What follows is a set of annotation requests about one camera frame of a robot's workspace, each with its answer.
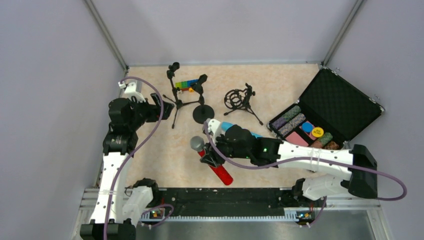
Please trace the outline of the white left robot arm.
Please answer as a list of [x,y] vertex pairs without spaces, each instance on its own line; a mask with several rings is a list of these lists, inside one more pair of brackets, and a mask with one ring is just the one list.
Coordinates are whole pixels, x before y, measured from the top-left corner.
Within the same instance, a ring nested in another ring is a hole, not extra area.
[[103,170],[94,211],[89,223],[82,224],[83,240],[134,240],[139,219],[147,210],[165,208],[158,184],[150,178],[138,180],[126,194],[126,178],[131,152],[139,140],[137,130],[144,123],[169,118],[174,105],[160,102],[151,93],[154,104],[143,97],[116,98],[108,104],[110,123],[103,140]]

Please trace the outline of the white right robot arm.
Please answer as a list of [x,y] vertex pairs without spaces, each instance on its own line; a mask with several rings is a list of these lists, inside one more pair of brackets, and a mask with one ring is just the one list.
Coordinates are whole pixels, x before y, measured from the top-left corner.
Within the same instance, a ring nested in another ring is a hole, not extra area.
[[377,161],[364,145],[320,149],[257,137],[238,125],[222,131],[221,125],[217,121],[202,125],[209,165],[220,167],[229,163],[247,170],[283,168],[317,172],[319,176],[300,178],[292,187],[295,196],[313,201],[345,193],[363,199],[378,197]]

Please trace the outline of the red glitter microphone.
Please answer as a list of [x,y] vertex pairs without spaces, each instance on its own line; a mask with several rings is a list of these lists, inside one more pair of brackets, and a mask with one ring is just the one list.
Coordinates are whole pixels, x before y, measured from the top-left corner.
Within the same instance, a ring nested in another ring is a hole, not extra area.
[[[199,156],[202,150],[207,150],[207,146],[203,138],[200,136],[194,136],[190,139],[190,147],[192,150],[197,152]],[[221,180],[224,185],[229,186],[233,183],[233,177],[228,173],[222,164],[220,164],[218,167],[211,167],[209,165],[208,167],[214,172],[214,174]]]

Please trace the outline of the black shock-mount tripod stand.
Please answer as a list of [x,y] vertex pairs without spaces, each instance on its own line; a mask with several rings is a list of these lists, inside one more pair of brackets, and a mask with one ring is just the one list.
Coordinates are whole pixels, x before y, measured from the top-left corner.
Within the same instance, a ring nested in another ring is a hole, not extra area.
[[227,116],[234,111],[245,111],[247,113],[252,114],[258,120],[261,126],[264,123],[259,119],[256,113],[252,110],[250,100],[252,96],[255,96],[256,92],[253,91],[253,87],[248,83],[245,83],[244,89],[232,89],[228,91],[223,99],[224,105],[229,109],[229,111],[225,112],[223,115]]

